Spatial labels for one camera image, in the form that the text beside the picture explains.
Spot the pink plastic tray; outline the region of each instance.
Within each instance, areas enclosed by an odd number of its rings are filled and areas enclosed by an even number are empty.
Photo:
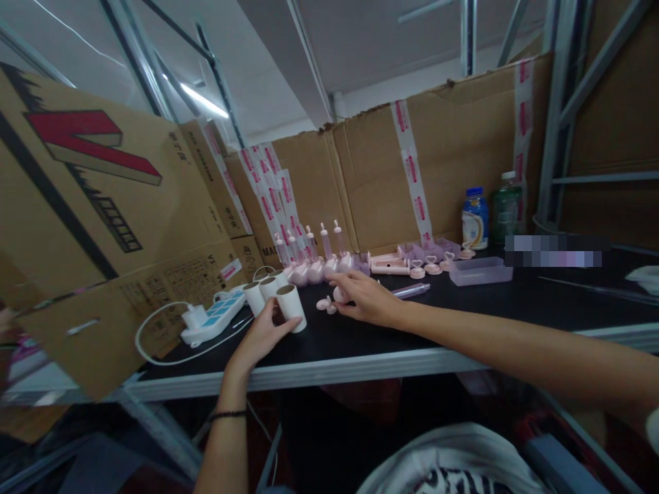
[[[458,286],[486,285],[512,280],[513,268],[504,266],[500,257],[484,257],[454,261],[454,267],[448,274],[451,281]]]

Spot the fluorescent light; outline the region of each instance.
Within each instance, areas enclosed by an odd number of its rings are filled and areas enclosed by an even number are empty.
[[[163,74],[163,77],[165,78],[165,80],[169,80],[165,74]],[[193,91],[191,88],[189,88],[185,84],[181,84],[181,87],[192,99],[194,99],[195,101],[201,103],[206,108],[208,108],[210,111],[214,111],[215,113],[220,115],[222,118],[229,118],[229,114],[227,112],[225,112],[223,109],[221,109],[216,104],[211,103],[208,99],[204,98],[201,94],[197,93],[196,91]]]
[[[437,0],[434,2],[430,2],[428,5],[425,5],[424,7],[414,9],[411,12],[408,12],[407,14],[401,15],[401,17],[398,18],[398,23],[399,24],[406,23],[407,21],[416,19],[417,17],[432,12],[433,10],[436,10],[440,7],[446,7],[451,3],[453,3],[453,0]]]

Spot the black table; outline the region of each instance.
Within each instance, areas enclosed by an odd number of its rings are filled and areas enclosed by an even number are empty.
[[[478,257],[500,255],[498,250]],[[643,292],[625,275],[633,269],[657,264],[659,259],[624,250],[605,253],[602,268],[516,268],[509,283],[457,287],[448,273],[426,276],[432,288],[412,300],[449,309],[477,312],[605,338],[644,351],[659,351],[659,308],[590,293],[539,279],[539,276],[575,283],[626,288]],[[395,289],[417,283],[409,277],[381,276],[381,283]],[[255,369],[250,390],[332,384],[348,381],[406,377],[439,372],[474,370],[483,366],[457,352],[423,338],[393,329],[356,322],[340,314],[318,311],[315,304],[331,294],[327,284],[300,290],[307,328],[287,335]],[[234,321],[250,314],[243,309]],[[222,334],[230,335],[231,325]],[[243,331],[225,344],[190,362],[153,367],[130,385],[140,401],[159,401],[218,393],[222,372]],[[166,361],[180,360],[195,350],[180,344]]]

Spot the white cloth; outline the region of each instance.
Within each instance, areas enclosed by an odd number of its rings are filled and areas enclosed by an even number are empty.
[[[382,463],[358,494],[550,493],[517,449],[475,423],[430,431]]]

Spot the green bottle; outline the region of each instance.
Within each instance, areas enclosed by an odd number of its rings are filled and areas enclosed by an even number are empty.
[[[522,188],[516,181],[515,172],[501,174],[501,188],[492,197],[494,225],[490,238],[495,244],[504,244],[506,235],[519,235],[522,215]]]

